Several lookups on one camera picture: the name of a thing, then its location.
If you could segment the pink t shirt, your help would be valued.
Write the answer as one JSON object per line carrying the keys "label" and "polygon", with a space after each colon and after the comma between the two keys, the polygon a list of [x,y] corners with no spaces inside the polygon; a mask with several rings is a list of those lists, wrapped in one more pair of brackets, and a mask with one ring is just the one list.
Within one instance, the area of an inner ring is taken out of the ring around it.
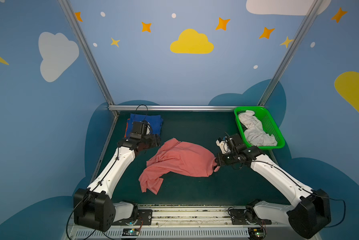
{"label": "pink t shirt", "polygon": [[146,162],[146,168],[138,180],[143,193],[151,191],[156,195],[165,174],[172,172],[187,177],[206,178],[219,169],[216,157],[208,149],[172,138]]}

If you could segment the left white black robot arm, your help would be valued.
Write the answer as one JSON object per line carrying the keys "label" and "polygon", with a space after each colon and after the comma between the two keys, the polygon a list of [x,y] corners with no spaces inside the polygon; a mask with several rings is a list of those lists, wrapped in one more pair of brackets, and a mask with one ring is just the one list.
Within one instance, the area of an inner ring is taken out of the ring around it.
{"label": "left white black robot arm", "polygon": [[74,223],[93,230],[106,232],[119,222],[134,223],[138,218],[136,204],[114,204],[112,196],[116,185],[136,156],[160,145],[157,134],[123,138],[117,143],[112,159],[99,176],[86,188],[78,189],[73,196]]}

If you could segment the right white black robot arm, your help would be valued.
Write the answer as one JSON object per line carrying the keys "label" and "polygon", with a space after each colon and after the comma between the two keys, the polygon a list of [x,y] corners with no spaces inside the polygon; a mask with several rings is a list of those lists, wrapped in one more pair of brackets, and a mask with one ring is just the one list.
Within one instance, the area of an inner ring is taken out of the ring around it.
{"label": "right white black robot arm", "polygon": [[254,201],[246,206],[250,223],[269,220],[290,226],[298,235],[310,239],[331,222],[330,198],[323,190],[313,190],[284,171],[258,147],[246,148],[216,141],[221,149],[219,167],[243,164],[260,174],[289,201],[289,205]]}

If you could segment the folded orange t shirt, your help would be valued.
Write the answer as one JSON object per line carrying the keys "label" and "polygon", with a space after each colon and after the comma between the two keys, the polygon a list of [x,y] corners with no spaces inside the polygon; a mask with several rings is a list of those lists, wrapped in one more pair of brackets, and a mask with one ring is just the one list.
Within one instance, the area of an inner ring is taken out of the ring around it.
{"label": "folded orange t shirt", "polygon": [[127,119],[127,121],[126,121],[126,129],[125,129],[125,134],[124,134],[125,138],[128,137],[128,129],[129,129],[128,125],[129,125],[129,123],[130,123],[130,119]]}

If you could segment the white grey t shirt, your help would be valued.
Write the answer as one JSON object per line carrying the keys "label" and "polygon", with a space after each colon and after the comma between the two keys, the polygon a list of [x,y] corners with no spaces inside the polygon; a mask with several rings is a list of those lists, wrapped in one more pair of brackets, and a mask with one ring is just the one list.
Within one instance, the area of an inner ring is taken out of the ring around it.
{"label": "white grey t shirt", "polygon": [[269,135],[263,130],[263,124],[255,116],[254,111],[247,110],[238,114],[239,121],[246,128],[244,135],[246,140],[252,146],[273,147],[277,145],[274,135]]}

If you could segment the folded blue t shirt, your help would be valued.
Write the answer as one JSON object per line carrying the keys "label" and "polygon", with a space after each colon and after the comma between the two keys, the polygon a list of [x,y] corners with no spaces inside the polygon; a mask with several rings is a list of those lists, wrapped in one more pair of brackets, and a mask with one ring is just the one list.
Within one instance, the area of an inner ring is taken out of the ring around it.
{"label": "folded blue t shirt", "polygon": [[132,124],[133,122],[142,122],[143,120],[147,121],[151,126],[151,131],[153,134],[158,134],[160,136],[161,127],[163,123],[163,119],[161,115],[155,115],[155,116],[145,116],[145,115],[139,115],[139,114],[130,114],[130,123],[128,125],[128,137],[130,136],[130,133],[132,131]]}

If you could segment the green plastic basket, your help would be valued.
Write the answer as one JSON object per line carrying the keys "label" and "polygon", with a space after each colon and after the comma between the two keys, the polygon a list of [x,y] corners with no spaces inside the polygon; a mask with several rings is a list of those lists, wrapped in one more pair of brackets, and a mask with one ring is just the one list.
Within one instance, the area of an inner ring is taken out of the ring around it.
{"label": "green plastic basket", "polygon": [[265,151],[283,148],[285,146],[285,140],[284,140],[284,137],[282,136],[275,120],[273,119],[273,117],[271,116],[271,114],[268,110],[266,110],[263,107],[258,107],[258,106],[237,107],[234,109],[236,123],[237,123],[238,129],[239,129],[240,135],[243,139],[243,142],[246,144],[246,146],[251,147],[252,145],[249,144],[245,138],[244,130],[246,130],[246,128],[243,124],[240,123],[238,114],[245,112],[247,110],[255,112],[255,116],[263,124],[263,130],[269,135],[274,135],[274,137],[276,138],[276,140],[278,142],[277,145],[273,146],[273,147],[258,147],[258,148],[260,148],[261,150],[265,150]]}

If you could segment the right circuit board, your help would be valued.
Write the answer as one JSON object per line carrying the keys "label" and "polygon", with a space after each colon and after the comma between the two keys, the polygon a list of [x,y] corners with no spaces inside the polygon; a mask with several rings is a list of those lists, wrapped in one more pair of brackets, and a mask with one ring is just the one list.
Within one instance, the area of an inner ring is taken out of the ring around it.
{"label": "right circuit board", "polygon": [[266,237],[265,231],[259,228],[249,228],[248,234],[249,240],[263,240]]}

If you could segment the left green circuit board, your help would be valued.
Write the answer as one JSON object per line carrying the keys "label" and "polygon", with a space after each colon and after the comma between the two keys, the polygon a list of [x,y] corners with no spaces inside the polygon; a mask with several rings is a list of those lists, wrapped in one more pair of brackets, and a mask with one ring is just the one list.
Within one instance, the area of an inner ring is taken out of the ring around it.
{"label": "left green circuit board", "polygon": [[138,237],[140,233],[139,229],[123,229],[122,236],[123,237]]}

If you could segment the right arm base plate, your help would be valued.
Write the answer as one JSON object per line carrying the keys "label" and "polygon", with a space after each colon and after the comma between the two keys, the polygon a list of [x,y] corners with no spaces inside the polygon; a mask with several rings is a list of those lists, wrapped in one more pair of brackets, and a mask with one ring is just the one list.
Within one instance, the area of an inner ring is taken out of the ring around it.
{"label": "right arm base plate", "polygon": [[228,208],[228,215],[231,217],[233,225],[271,225],[271,220],[263,220],[252,210]]}

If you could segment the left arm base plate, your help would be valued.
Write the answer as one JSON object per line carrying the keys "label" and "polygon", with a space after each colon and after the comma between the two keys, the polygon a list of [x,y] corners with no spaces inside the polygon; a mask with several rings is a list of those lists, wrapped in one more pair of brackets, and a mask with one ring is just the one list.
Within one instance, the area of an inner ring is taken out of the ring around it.
{"label": "left arm base plate", "polygon": [[136,215],[132,215],[129,219],[122,219],[113,222],[113,226],[150,226],[152,222],[152,210],[138,210]]}

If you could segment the aluminium rail base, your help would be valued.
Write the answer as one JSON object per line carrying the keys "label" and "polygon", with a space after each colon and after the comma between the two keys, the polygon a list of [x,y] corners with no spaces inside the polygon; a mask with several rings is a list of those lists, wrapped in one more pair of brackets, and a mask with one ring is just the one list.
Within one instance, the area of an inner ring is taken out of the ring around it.
{"label": "aluminium rail base", "polygon": [[[228,208],[243,206],[175,206],[138,205],[138,209],[152,210],[150,226],[111,226],[102,233],[74,224],[70,219],[63,240],[248,240],[249,228],[265,231],[263,240],[300,240],[294,230],[284,224],[233,225]],[[138,237],[123,237],[123,229],[139,229]]]}

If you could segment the left aluminium frame post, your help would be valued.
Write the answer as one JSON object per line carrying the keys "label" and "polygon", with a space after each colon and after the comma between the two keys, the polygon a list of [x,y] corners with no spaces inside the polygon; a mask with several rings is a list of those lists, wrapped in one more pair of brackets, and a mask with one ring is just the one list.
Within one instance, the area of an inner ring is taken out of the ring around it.
{"label": "left aluminium frame post", "polygon": [[103,75],[100,72],[99,66],[98,66],[96,60],[94,59],[94,56],[90,49],[90,46],[86,40],[83,30],[81,29],[79,21],[76,18],[75,12],[73,11],[73,7],[72,7],[70,1],[58,0],[58,3],[62,8],[62,11],[63,11],[65,17],[67,18],[67,21],[68,21],[75,37],[77,38],[79,46],[82,49],[82,52],[83,52],[89,66],[90,66],[90,69],[100,87],[100,90],[102,91],[102,94],[103,94],[105,100],[107,101],[107,104],[114,105],[113,98],[110,94],[110,91],[109,91],[107,85],[106,85]]}

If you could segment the aluminium frame post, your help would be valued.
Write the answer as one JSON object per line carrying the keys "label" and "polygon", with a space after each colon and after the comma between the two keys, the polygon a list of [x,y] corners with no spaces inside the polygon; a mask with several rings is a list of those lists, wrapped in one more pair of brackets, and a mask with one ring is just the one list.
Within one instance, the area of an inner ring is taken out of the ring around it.
{"label": "aluminium frame post", "polygon": [[267,101],[269,100],[271,94],[273,93],[275,87],[277,86],[278,82],[280,81],[281,77],[283,76],[284,72],[286,71],[289,63],[291,62],[293,56],[298,50],[301,42],[303,41],[304,37],[308,33],[309,29],[313,25],[316,17],[319,15],[319,9],[321,5],[324,3],[324,0],[315,0],[313,1],[311,7],[307,11],[306,16],[304,17],[301,25],[299,26],[294,40],[292,41],[291,45],[288,47],[285,55],[283,56],[280,65],[278,66],[275,74],[271,78],[268,86],[266,87],[263,95],[261,96],[258,106],[264,107]]}
{"label": "aluminium frame post", "polygon": [[72,7],[70,1],[58,0],[58,3],[62,8],[62,11],[63,11],[65,17],[67,18],[67,21],[68,21],[75,37],[77,38],[79,46],[82,49],[82,52],[83,52],[89,66],[90,66],[90,69],[100,87],[100,90],[102,91],[102,94],[103,94],[105,100],[107,101],[107,104],[114,105],[113,98],[110,94],[110,91],[109,91],[107,85],[106,85],[103,75],[100,72],[99,66],[98,66],[96,60],[94,59],[94,56],[90,49],[90,46],[86,40],[83,30],[81,29],[79,21],[76,18],[75,12],[73,11],[73,7]]}

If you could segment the right aluminium frame post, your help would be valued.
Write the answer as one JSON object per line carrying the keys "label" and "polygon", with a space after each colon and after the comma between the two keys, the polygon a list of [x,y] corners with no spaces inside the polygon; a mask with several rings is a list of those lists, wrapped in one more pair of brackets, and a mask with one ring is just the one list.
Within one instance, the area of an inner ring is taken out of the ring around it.
{"label": "right aluminium frame post", "polygon": [[301,42],[303,41],[304,37],[308,33],[309,29],[313,25],[316,17],[319,15],[319,9],[321,5],[324,3],[324,0],[315,0],[313,1],[311,7],[307,11],[306,16],[304,17],[301,25],[299,26],[294,40],[292,41],[291,45],[288,47],[285,55],[283,56],[280,65],[278,66],[275,74],[271,78],[268,86],[266,87],[263,95],[261,96],[258,106],[264,107],[267,101],[269,100],[271,94],[273,93],[275,87],[277,86],[278,82],[280,81],[281,77],[283,76],[284,72],[286,71],[289,63],[291,62],[293,56],[298,50]]}

